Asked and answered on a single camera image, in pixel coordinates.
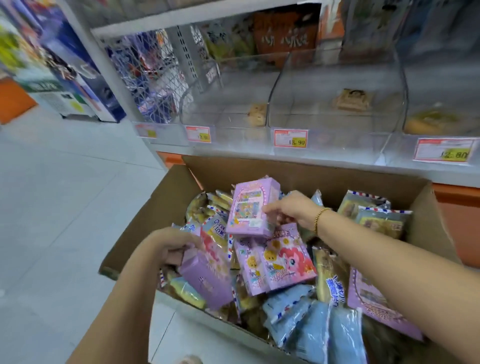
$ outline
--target hand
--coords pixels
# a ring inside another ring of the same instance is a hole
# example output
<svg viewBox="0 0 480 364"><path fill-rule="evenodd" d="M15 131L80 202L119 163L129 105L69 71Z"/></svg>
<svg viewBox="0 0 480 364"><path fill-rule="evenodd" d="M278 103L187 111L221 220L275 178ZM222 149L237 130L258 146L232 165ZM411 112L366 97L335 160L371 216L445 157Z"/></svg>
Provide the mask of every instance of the hand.
<svg viewBox="0 0 480 364"><path fill-rule="evenodd" d="M298 191L292 191L281 200L272 202L262 207L266 214L277 213L279 221L296 221L300 226L313 231L315 217L322 209L311 199Z"/></svg>
<svg viewBox="0 0 480 364"><path fill-rule="evenodd" d="M155 230L144 241L154 247L160 265L179 266L183 258L183 252L187 248L204 249L202 239L199 236L172 227Z"/></svg>

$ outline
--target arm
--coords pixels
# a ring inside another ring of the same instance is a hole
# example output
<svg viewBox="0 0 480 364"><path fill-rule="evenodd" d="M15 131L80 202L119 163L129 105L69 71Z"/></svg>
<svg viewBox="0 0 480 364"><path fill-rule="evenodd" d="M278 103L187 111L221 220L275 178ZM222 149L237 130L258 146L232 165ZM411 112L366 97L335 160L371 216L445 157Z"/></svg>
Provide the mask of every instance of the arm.
<svg viewBox="0 0 480 364"><path fill-rule="evenodd" d="M67 363L147 363L158 271L165 263L179 263L179 248L188 243L201 246L199 237L174 228L145 238Z"/></svg>
<svg viewBox="0 0 480 364"><path fill-rule="evenodd" d="M322 209L300 192L265 206L310 230ZM386 299L430 339L466 363L480 357L480 275L447 259L374 232L333 211L318 236L374 282Z"/></svg>

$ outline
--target purple package in hand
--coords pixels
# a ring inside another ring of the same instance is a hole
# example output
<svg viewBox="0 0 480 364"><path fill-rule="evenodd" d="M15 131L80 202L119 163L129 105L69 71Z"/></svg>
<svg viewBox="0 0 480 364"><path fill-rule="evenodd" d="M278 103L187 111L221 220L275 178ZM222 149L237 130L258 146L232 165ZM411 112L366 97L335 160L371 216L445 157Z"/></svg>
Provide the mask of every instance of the purple package in hand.
<svg viewBox="0 0 480 364"><path fill-rule="evenodd" d="M270 238L276 217L268 218L262 206L278 200L280 184L273 178L238 183L228 217L227 232L243 236Z"/></svg>
<svg viewBox="0 0 480 364"><path fill-rule="evenodd" d="M233 301L231 278L223 260L217 262L208 253L191 248L185 252L179 273L212 310Z"/></svg>
<svg viewBox="0 0 480 364"><path fill-rule="evenodd" d="M351 308L361 307L365 315L402 334L417 340L423 339L420 329L407 321L398 311L390 308L380 291L355 268L350 270L347 304Z"/></svg>
<svg viewBox="0 0 480 364"><path fill-rule="evenodd" d="M253 249L253 238L234 239L233 245L249 295L256 296L269 291L265 278L260 274L260 259Z"/></svg>
<svg viewBox="0 0 480 364"><path fill-rule="evenodd" d="M297 224L278 227L273 237L263 244L257 243L255 251L260 257L266 284L271 290L288 287L317 276L307 247L298 233Z"/></svg>

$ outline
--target tile floor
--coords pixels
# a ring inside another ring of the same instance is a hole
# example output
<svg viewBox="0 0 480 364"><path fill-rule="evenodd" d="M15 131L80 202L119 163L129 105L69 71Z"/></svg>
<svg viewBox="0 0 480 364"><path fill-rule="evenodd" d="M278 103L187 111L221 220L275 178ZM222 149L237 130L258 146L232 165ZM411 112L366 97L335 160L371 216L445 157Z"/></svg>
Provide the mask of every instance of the tile floor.
<svg viewBox="0 0 480 364"><path fill-rule="evenodd" d="M165 174L131 124L37 107L0 129L0 362L63 363L114 282L97 274ZM265 363L155 303L149 359Z"/></svg>

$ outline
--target open cardboard box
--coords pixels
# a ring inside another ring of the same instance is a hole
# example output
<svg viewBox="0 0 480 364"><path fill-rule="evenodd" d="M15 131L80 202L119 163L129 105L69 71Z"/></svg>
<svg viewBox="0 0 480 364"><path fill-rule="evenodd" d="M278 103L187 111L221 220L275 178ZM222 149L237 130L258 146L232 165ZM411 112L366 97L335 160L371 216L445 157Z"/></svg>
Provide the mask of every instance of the open cardboard box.
<svg viewBox="0 0 480 364"><path fill-rule="evenodd" d="M218 157L183 157L186 165L175 165L166 174L150 199L140 209L108 253L99 273L115 279L137 245L153 230L185 223L185 210L200 193L220 189L230 191L231 184L257 180L266 174L280 183L283 192L299 190L307 196L318 188L325 206L337 208L347 190L365 191L387 197L395 209L413 210L407 241L460 264L453 242L445 230L432 183L429 180L404 176L279 162ZM156 299L174 308L180 314L200 322L227 337L270 357L292 363L300 359L286 357L262 339L238 326L226 323L209 314L157 292ZM409 363L452 363L454 358L434 344L415 352Z"/></svg>

